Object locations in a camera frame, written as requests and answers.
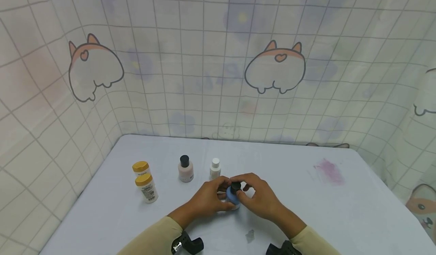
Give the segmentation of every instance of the pink bottle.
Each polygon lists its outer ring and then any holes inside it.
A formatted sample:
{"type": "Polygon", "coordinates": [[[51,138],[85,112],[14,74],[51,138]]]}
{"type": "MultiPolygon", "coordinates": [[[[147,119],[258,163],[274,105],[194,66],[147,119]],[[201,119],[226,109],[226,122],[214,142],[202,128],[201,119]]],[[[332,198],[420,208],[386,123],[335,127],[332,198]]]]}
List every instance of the pink bottle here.
{"type": "Polygon", "coordinates": [[[180,157],[179,179],[184,183],[188,183],[193,180],[193,164],[187,155],[180,157]]]}

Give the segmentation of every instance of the wall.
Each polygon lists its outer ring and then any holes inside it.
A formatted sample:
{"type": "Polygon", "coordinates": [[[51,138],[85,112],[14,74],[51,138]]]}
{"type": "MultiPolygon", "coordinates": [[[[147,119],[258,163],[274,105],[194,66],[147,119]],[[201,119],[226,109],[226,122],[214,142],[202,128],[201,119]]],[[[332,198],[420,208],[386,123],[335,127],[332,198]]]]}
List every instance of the wall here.
{"type": "Polygon", "coordinates": [[[435,13],[0,0],[0,254],[37,254],[124,134],[349,143],[404,202],[436,185],[435,13]]]}

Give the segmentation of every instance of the gold cap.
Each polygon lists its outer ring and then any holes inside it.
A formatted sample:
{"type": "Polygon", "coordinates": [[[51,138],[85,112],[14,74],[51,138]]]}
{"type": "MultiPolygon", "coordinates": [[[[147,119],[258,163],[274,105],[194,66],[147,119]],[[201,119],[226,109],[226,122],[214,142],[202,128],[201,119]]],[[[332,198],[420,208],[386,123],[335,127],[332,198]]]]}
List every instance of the gold cap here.
{"type": "Polygon", "coordinates": [[[152,180],[153,177],[150,174],[143,174],[135,179],[135,184],[137,184],[137,186],[145,186],[152,180]]]}
{"type": "Polygon", "coordinates": [[[135,163],[132,168],[134,169],[134,172],[143,172],[146,169],[148,169],[149,165],[147,161],[139,161],[135,163]]]}

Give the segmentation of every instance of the pink stain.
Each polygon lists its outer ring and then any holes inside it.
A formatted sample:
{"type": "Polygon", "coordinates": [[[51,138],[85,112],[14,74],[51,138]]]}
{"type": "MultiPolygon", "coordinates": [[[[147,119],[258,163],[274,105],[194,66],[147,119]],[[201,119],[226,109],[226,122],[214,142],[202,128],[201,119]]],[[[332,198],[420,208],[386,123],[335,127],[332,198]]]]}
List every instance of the pink stain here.
{"type": "Polygon", "coordinates": [[[342,186],[345,184],[344,177],[336,164],[324,158],[319,165],[314,167],[321,177],[321,180],[325,181],[325,183],[329,183],[332,186],[342,186]]]}

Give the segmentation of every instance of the small jar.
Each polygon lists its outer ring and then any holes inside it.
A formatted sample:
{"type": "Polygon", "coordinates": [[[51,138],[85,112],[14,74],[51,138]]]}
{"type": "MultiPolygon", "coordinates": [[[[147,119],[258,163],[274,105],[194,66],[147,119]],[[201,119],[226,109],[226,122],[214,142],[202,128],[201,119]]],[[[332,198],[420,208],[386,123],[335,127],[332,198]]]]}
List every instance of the small jar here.
{"type": "Polygon", "coordinates": [[[139,161],[132,166],[137,177],[143,174],[150,174],[150,166],[147,161],[139,161]]]}
{"type": "Polygon", "coordinates": [[[141,190],[146,203],[153,203],[159,197],[151,174],[143,174],[135,179],[135,184],[141,190]]]}

